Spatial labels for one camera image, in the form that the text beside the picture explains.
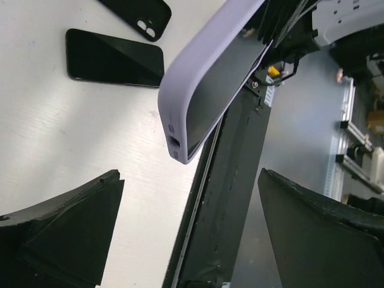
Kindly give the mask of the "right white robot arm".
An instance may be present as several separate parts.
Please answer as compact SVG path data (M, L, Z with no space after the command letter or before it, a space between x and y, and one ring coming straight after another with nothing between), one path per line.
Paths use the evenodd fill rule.
M263 65L292 63L383 24L383 1L267 1L262 7L258 39L270 45Z

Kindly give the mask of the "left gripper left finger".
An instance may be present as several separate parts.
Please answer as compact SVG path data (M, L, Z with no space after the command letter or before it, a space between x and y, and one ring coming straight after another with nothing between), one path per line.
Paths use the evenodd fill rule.
M124 189L118 170L1 216L1 287L101 284Z

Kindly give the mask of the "black phone case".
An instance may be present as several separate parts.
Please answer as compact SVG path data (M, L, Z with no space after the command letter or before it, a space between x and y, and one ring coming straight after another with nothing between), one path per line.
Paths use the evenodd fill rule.
M151 42L161 38L172 16L170 7L161 0L100 0L100 3Z

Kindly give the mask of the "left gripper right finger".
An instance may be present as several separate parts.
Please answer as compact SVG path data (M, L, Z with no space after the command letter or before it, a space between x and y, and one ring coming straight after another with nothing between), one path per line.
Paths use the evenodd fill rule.
M383 216L273 170L257 183L283 287L383 287Z

